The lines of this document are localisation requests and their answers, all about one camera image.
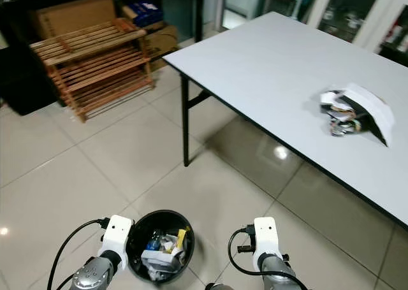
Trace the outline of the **white paper trash bundle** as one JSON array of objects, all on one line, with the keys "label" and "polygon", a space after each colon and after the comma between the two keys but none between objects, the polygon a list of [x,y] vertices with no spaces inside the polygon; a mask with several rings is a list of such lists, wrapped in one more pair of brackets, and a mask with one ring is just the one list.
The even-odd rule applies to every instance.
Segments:
[{"label": "white paper trash bundle", "polygon": [[333,136],[371,133],[385,147],[391,144],[395,115],[388,104],[356,83],[319,95],[321,112],[330,118]]}]

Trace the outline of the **white plastic bag trash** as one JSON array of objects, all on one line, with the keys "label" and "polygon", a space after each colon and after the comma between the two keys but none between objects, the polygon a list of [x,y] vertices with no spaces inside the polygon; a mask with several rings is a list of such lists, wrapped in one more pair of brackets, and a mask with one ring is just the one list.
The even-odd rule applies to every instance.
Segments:
[{"label": "white plastic bag trash", "polygon": [[177,273],[186,260],[184,244],[176,235],[152,235],[141,252],[141,261],[150,272]]}]

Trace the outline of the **black round rubbish bin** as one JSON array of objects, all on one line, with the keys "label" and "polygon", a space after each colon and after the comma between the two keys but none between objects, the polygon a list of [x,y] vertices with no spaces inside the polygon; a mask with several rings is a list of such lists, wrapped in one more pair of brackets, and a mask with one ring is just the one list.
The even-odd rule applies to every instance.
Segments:
[{"label": "black round rubbish bin", "polygon": [[127,265],[135,275],[155,285],[183,275],[196,240],[191,224],[173,210],[157,210],[131,226],[126,242]]}]

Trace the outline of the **black suitcase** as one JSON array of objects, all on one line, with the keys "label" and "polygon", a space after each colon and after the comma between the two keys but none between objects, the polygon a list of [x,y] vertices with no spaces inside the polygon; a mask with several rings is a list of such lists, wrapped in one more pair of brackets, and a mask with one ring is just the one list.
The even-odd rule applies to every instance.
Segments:
[{"label": "black suitcase", "polygon": [[0,56],[0,96],[13,112],[25,116],[58,103],[57,89],[29,47],[9,46]]}]

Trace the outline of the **wooden slatted shoe rack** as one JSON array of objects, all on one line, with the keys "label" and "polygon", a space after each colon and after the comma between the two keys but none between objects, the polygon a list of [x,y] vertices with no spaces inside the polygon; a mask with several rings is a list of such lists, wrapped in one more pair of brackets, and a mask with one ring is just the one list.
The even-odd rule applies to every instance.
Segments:
[{"label": "wooden slatted shoe rack", "polygon": [[82,123],[155,88],[145,29],[122,18],[31,43],[59,99]]}]

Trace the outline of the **large brown cardboard box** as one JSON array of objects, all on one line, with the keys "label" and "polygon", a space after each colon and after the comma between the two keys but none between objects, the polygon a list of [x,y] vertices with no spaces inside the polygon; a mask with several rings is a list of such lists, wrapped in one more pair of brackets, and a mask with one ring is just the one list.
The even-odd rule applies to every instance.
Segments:
[{"label": "large brown cardboard box", "polygon": [[117,16],[113,0],[79,0],[41,8],[31,14],[43,39],[64,36],[86,27],[111,22]]}]

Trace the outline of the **small brown cardboard box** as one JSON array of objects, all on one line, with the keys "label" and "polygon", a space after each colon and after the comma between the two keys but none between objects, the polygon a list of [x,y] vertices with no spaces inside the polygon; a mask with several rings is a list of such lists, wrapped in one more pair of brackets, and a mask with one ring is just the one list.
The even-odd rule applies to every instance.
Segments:
[{"label": "small brown cardboard box", "polygon": [[154,33],[147,34],[145,48],[150,57],[151,70],[157,71],[157,69],[163,68],[166,65],[163,55],[178,49],[177,28],[174,25],[166,25]]}]

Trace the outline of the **blue printed box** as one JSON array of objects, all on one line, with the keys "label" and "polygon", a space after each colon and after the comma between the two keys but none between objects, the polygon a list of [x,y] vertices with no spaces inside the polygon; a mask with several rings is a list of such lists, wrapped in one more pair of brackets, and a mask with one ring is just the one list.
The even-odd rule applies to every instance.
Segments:
[{"label": "blue printed box", "polygon": [[139,1],[120,7],[125,17],[131,19],[137,27],[148,27],[164,20],[163,10],[151,2]]}]

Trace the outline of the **yellow wrapper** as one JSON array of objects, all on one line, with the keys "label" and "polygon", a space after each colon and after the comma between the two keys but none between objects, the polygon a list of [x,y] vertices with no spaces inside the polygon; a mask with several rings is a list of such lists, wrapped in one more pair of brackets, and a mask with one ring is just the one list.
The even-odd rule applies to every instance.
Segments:
[{"label": "yellow wrapper", "polygon": [[186,239],[186,229],[179,229],[174,250],[180,252],[184,249],[184,240]]}]

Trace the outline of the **black shelf unit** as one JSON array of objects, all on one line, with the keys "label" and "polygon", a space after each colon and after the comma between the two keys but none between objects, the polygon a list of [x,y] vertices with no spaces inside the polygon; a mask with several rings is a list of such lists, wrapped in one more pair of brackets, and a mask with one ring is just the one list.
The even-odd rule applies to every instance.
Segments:
[{"label": "black shelf unit", "polygon": [[[48,8],[59,4],[79,0],[0,0],[0,32],[9,46],[36,43],[43,39],[35,30],[31,14],[41,8]],[[188,30],[191,36],[200,40],[203,34],[204,0],[113,0],[117,17],[125,17],[120,7],[128,3],[139,1],[151,2],[160,7],[164,13],[162,22],[154,23],[145,29],[147,33],[154,33],[166,25],[174,25],[177,30]]]}]

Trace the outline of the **glass sliding door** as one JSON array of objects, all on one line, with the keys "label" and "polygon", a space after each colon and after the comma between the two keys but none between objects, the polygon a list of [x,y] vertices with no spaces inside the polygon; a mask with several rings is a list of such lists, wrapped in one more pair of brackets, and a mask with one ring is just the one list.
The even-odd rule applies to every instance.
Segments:
[{"label": "glass sliding door", "polygon": [[267,0],[222,0],[221,31],[239,27],[262,16]]}]

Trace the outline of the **white folding table black legs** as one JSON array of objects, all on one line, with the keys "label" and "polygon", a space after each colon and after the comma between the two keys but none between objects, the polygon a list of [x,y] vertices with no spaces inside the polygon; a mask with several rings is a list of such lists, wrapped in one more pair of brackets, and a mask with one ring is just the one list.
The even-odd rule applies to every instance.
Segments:
[{"label": "white folding table black legs", "polygon": [[[268,13],[166,62],[408,231],[408,68]],[[393,139],[332,136],[319,95],[355,83],[393,110]]]}]

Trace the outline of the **white glass-door cabinet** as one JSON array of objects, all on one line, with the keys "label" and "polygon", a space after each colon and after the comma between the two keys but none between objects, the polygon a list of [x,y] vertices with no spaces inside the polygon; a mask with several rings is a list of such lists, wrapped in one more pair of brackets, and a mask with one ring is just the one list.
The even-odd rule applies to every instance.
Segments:
[{"label": "white glass-door cabinet", "polygon": [[263,14],[277,12],[378,54],[405,50],[408,0],[265,0]]}]

